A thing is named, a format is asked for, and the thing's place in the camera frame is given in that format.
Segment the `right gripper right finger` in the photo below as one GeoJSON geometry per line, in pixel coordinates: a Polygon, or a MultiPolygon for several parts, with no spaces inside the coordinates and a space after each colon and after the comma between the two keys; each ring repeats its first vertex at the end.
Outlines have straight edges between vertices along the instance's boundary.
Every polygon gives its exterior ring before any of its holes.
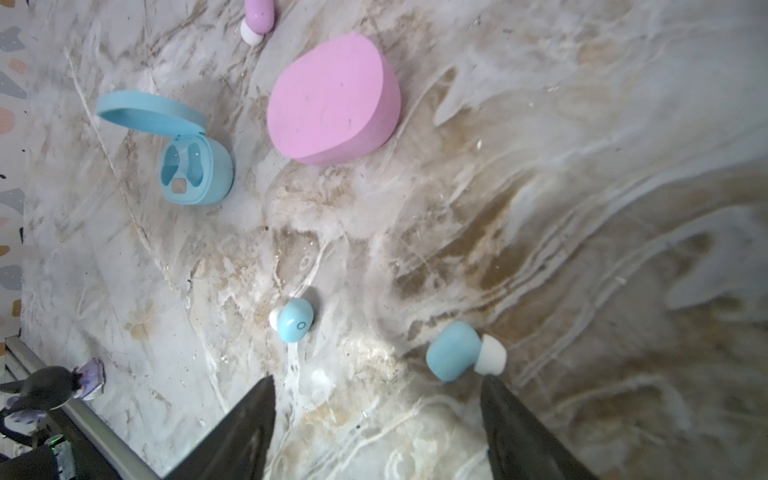
{"type": "Polygon", "coordinates": [[[498,377],[483,378],[480,407],[495,479],[597,479],[498,377]]]}

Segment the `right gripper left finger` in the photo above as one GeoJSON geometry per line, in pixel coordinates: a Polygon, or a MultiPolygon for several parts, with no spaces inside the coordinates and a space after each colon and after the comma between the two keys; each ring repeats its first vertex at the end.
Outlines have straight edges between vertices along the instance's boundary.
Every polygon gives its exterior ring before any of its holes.
{"type": "Polygon", "coordinates": [[[276,419],[274,378],[261,379],[168,475],[169,479],[246,479],[264,475],[276,419]]]}

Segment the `blue earbud charging case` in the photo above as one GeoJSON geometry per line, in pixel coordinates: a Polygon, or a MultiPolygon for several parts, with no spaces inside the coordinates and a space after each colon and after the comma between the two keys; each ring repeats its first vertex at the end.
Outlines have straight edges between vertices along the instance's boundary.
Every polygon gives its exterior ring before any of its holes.
{"type": "Polygon", "coordinates": [[[229,151],[206,135],[207,119],[167,97],[122,90],[103,95],[97,115],[127,129],[167,137],[158,180],[166,200],[178,205],[214,205],[231,191],[234,162],[229,151]]]}

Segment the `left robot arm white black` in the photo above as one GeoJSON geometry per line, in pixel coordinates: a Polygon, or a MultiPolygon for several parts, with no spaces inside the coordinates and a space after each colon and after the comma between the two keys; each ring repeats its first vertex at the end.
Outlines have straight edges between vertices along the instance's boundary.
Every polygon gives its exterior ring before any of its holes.
{"type": "Polygon", "coordinates": [[[10,397],[1,409],[1,435],[29,448],[1,456],[3,479],[117,479],[115,469],[90,440],[61,414],[71,400],[91,400],[104,389],[94,358],[82,367],[44,367],[24,380],[3,383],[10,397]]]}

